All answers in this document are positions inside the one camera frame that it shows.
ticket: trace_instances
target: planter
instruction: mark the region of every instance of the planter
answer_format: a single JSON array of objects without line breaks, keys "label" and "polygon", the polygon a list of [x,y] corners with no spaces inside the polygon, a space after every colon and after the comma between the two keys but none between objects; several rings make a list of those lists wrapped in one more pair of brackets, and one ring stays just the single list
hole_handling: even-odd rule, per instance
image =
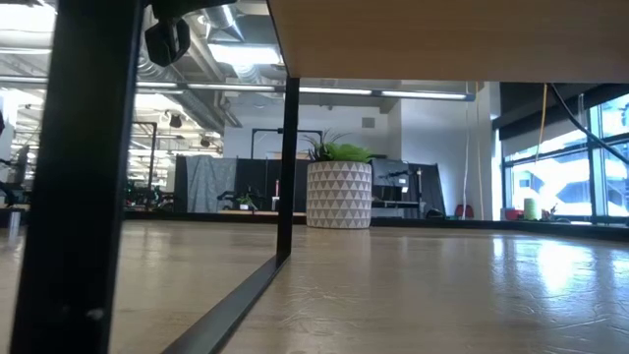
[{"label": "planter", "polygon": [[360,229],[372,222],[372,167],[361,162],[308,165],[307,224]]}]

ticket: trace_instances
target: potted plant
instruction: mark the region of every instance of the potted plant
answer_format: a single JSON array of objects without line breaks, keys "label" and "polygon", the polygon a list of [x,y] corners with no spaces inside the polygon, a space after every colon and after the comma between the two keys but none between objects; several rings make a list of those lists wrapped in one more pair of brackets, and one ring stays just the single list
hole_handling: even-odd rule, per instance
[{"label": "potted plant", "polygon": [[240,210],[251,210],[255,209],[254,201],[249,194],[245,194],[236,199],[236,202],[240,205]]},{"label": "potted plant", "polygon": [[360,229],[372,221],[371,153],[351,144],[337,144],[343,135],[329,135],[311,144],[308,165],[307,224],[311,227]]}]

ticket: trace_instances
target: wooden floor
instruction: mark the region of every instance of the wooden floor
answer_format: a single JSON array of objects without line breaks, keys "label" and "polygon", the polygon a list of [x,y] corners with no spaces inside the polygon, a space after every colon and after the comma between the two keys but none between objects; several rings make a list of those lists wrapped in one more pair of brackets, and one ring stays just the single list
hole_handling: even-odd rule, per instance
[{"label": "wooden floor", "polygon": [[[629,244],[496,231],[295,227],[294,252],[224,349],[626,353]],[[112,353],[158,353],[274,252],[274,225],[127,222]],[[0,345],[22,242],[0,235]]]}]

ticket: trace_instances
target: white geometric planter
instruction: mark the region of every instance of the white geometric planter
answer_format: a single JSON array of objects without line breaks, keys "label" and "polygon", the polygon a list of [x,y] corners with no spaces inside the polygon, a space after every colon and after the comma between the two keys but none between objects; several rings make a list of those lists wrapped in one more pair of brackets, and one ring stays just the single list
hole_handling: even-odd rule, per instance
[{"label": "white geometric planter", "polygon": [[308,226],[361,229],[372,222],[372,167],[361,162],[308,165]]}]

